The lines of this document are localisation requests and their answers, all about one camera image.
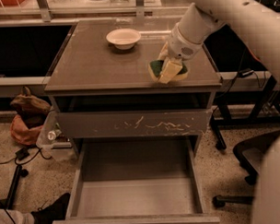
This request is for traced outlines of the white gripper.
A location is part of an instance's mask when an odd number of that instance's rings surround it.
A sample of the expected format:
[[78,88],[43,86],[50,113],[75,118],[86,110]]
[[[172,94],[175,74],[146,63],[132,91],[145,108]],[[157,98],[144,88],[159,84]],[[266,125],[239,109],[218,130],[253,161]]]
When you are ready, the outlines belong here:
[[191,60],[201,48],[200,44],[185,40],[179,30],[179,24],[176,24],[158,56],[159,61],[164,61],[158,82],[167,84],[170,81],[183,80],[181,60]]

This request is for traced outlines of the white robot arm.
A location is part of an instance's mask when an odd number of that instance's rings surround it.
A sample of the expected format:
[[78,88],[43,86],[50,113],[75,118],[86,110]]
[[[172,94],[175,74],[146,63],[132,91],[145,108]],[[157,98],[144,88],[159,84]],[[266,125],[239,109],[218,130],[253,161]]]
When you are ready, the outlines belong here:
[[[202,42],[228,24],[262,61],[280,88],[280,15],[255,0],[194,0],[175,25],[159,59],[164,62],[159,82],[167,84]],[[269,147],[255,186],[251,224],[280,224],[280,136]]]

